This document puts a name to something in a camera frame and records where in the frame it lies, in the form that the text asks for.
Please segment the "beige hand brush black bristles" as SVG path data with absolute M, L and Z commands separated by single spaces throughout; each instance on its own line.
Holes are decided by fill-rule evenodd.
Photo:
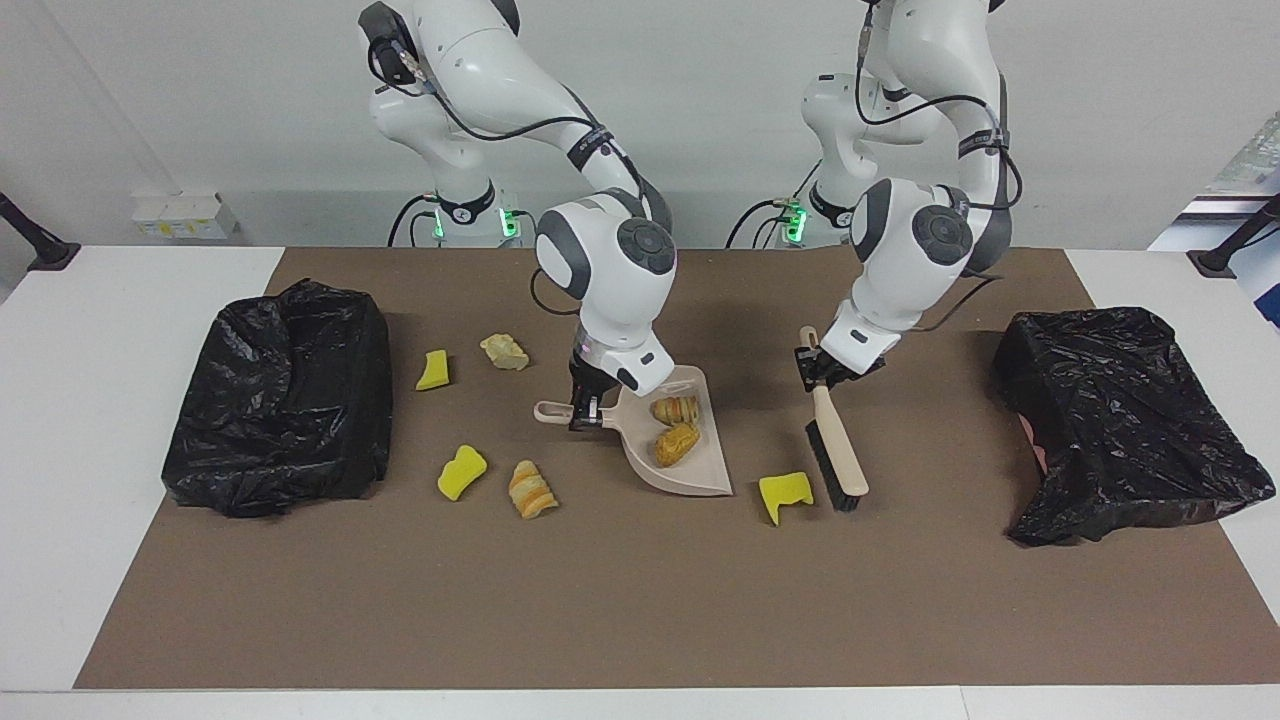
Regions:
M 814 327 L 805 325 L 800 329 L 799 347 L 819 347 Z M 832 386 L 832 373 L 829 379 Z M 806 425 L 806 437 L 832 507 L 838 512 L 851 512 L 869 492 L 869 487 L 829 389 L 831 387 L 818 387 L 809 393 L 814 419 Z

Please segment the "pale yellow bread chunk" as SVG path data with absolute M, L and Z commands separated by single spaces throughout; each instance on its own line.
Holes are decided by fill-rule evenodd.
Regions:
M 480 348 L 494 368 L 521 372 L 530 364 L 530 356 L 522 346 L 507 333 L 494 333 L 480 342 Z

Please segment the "large striped croissant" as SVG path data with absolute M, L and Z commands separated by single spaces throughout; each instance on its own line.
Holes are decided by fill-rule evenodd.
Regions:
M 540 469 L 530 459 L 516 464 L 507 492 L 524 520 L 538 518 L 548 509 L 558 509 L 561 505 Z

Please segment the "golden brown bread roll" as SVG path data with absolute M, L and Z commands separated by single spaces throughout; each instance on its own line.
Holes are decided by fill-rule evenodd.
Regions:
M 654 459 L 659 468 L 672 468 L 680 462 L 700 441 L 701 432 L 696 424 L 676 423 L 660 433 L 654 443 Z

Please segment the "beige plastic dustpan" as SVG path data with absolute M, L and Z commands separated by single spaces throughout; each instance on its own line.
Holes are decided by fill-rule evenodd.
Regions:
M 662 468 L 657 461 L 655 442 L 668 427 L 653 416 L 652 405 L 658 400 L 677 397 L 692 397 L 698 401 L 694 425 L 700 432 L 700 439 L 675 465 Z M 649 486 L 675 495 L 733 495 L 701 369 L 677 365 L 667 380 L 648 396 L 640 397 L 623 387 L 614 405 L 607 407 L 599 401 L 596 410 L 602 416 L 602 428 L 620 433 L 631 468 Z

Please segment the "large yellow sponge piece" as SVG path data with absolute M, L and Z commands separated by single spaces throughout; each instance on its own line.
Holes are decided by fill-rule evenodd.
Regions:
M 782 507 L 794 505 L 813 506 L 815 502 L 809 475 L 805 471 L 791 471 L 782 475 L 763 477 L 758 489 L 767 516 L 773 527 L 780 527 Z

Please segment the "wavy yellow sponge piece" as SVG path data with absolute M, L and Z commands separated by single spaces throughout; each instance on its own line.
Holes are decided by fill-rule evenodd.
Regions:
M 438 491 L 457 502 L 465 491 L 488 470 L 488 461 L 471 445 L 461 445 L 436 478 Z

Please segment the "black bag lined pink bin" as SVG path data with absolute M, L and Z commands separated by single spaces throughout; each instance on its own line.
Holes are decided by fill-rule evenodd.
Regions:
M 1019 544 L 1194 525 L 1276 495 L 1147 309 L 1019 313 L 993 366 L 1043 454 L 1039 488 L 1007 529 Z

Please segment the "brown table mat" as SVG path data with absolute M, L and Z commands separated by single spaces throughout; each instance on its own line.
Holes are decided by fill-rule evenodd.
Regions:
M 992 359 L 1019 311 L 1087 307 L 1064 252 L 1005 281 L 888 366 L 835 392 L 870 480 L 854 512 L 773 527 L 756 482 L 815 470 L 791 359 L 855 258 L 690 251 L 659 337 L 710 386 L 735 493 L 650 489 L 609 432 L 539 424 L 568 396 L 573 323 L 535 309 L 530 252 L 291 249 L 302 278 L 370 293 L 390 329 L 394 424 L 366 500 L 232 520 L 164 501 L 76 684 L 137 688 L 595 688 L 1280 683 L 1280 626 L 1221 527 L 1119 530 L 1024 550 L 1038 483 Z M 480 348 L 507 333 L 521 372 Z M 451 383 L 417 392 L 424 355 Z M 488 461 L 457 502 L 461 445 Z M 532 460 L 559 501 L 524 520 Z

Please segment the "white shelf dark edge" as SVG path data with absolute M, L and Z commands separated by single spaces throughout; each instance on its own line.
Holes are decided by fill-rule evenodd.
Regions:
M 1201 195 L 1193 199 L 1181 211 L 1181 217 L 1252 217 L 1276 193 L 1265 195 Z

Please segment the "light blue panel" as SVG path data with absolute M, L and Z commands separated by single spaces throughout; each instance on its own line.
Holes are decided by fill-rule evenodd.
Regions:
M 1239 286 L 1280 333 L 1280 225 L 1272 225 L 1238 251 L 1230 263 Z

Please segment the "patterned paper sheet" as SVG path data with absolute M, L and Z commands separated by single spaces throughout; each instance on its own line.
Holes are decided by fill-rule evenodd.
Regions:
M 1280 111 L 1206 186 L 1210 196 L 1271 196 L 1280 192 Z

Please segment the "white wall socket box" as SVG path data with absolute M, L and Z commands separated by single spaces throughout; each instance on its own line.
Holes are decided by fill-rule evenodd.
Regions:
M 230 240 L 239 227 L 220 193 L 178 193 L 134 199 L 137 231 L 159 240 Z

